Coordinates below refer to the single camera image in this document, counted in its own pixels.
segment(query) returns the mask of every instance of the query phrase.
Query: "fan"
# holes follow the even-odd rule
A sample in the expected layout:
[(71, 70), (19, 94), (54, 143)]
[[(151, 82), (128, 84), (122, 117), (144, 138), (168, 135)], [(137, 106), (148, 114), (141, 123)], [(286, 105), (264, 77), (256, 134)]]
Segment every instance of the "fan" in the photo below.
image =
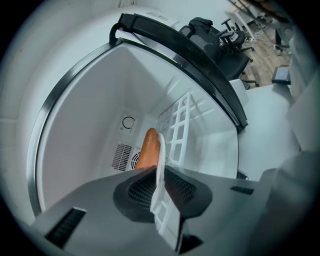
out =
[(131, 168), (132, 168), (132, 169), (135, 169), (136, 164), (137, 164), (137, 161), (138, 161), (138, 159), (139, 159), (139, 156), (140, 156), (140, 152), (136, 153), (136, 154), (132, 157), (132, 159), (131, 159)]

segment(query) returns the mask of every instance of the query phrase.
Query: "ventilation grille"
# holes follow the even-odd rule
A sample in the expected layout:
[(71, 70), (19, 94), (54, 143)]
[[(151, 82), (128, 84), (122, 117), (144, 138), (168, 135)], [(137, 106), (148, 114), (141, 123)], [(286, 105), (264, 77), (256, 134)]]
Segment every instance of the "ventilation grille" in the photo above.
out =
[(57, 247), (62, 248), (85, 214), (84, 210), (71, 209), (45, 238)]
[(156, 171), (151, 171), (143, 178), (133, 183), (129, 190), (129, 197), (144, 209), (150, 209), (151, 199), (156, 190)]
[(233, 191), (237, 191), (239, 193), (242, 193), (242, 194), (247, 194), (247, 195), (251, 195), (254, 192), (254, 189), (246, 188), (246, 187), (242, 187), (242, 186), (233, 186), (230, 189)]
[(132, 146), (119, 142), (111, 166), (119, 171), (125, 171), (131, 154)]
[(138, 162), (139, 157), (140, 157), (140, 152), (136, 153), (136, 154), (132, 157), (132, 159), (131, 159), (131, 168), (132, 168), (132, 169), (136, 168), (136, 164), (137, 164), (137, 162)]
[(194, 198), (196, 187), (172, 171), (165, 172), (164, 181), (166, 191), (177, 208), (185, 206)]

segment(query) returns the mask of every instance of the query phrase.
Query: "black office chair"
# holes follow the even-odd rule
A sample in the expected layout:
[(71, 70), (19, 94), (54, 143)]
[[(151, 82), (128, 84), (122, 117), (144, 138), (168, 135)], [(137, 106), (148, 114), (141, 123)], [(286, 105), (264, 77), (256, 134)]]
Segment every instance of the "black office chair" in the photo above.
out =
[[(217, 64), (220, 71), (229, 81), (239, 79), (244, 72), (250, 58), (242, 53), (231, 52), (230, 48), (234, 46), (230, 41), (230, 37), (234, 32), (223, 33), (220, 37), (216, 37), (206, 33), (200, 26), (192, 27), (189, 25), (183, 26), (179, 32), (199, 46)], [(220, 39), (228, 45), (220, 47)], [(259, 86), (255, 80), (242, 79), (242, 81), (254, 83), (257, 87)]]
[(210, 19), (205, 19), (205, 18), (201, 18), (201, 17), (195, 17), (192, 20), (190, 20), (189, 26), (194, 27), (194, 28), (201, 27), (208, 35), (214, 35), (218, 38), (224, 33), (233, 31), (234, 33), (237, 34), (236, 40), (232, 41), (232, 44), (235, 47), (236, 52), (242, 53), (247, 50), (254, 51), (255, 49), (253, 47), (242, 48), (242, 44), (245, 42), (245, 39), (246, 39), (245, 32), (241, 31), (237, 24), (235, 24), (237, 29), (233, 30), (228, 24), (228, 22), (230, 20), (231, 19), (228, 18), (227, 20), (225, 20), (224, 22), (221, 23), (221, 25), (225, 25), (227, 27), (227, 29), (225, 29), (223, 31), (219, 31), (218, 29), (213, 27), (213, 22)]

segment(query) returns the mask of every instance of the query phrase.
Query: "sausage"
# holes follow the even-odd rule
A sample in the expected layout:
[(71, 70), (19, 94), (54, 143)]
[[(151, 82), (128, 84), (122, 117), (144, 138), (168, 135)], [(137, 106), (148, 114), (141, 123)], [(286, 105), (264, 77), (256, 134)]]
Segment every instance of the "sausage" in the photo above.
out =
[(157, 166), (159, 152), (160, 142), (157, 131), (155, 128), (150, 128), (145, 134), (140, 156), (134, 169)]

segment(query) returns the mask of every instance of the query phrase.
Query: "desk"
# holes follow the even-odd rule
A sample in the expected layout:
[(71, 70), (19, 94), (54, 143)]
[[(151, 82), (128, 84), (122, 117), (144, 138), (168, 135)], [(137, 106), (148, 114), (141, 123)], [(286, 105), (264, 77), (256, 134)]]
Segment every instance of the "desk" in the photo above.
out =
[[(253, 6), (249, 5), (248, 3), (244, 3), (245, 7), (239, 3), (239, 2), (236, 2), (235, 3), (241, 10), (244, 10), (245, 7), (247, 7), (250, 12), (252, 12), (252, 14), (257, 17), (258, 16), (258, 13), (259, 11), (257, 9), (255, 9)], [(250, 34), (250, 37), (252, 39), (255, 38), (255, 35), (254, 33), (251, 31), (251, 29), (249, 28), (248, 26), (248, 23), (253, 21), (253, 19), (246, 15), (244, 12), (240, 11), (237, 7), (235, 7), (233, 4), (228, 7), (225, 11), (226, 15), (231, 19), (231, 21), (233, 22), (233, 24), (238, 24), (239, 25), (239, 28), (243, 31), (243, 27), (245, 27), (245, 29), (249, 32)]]

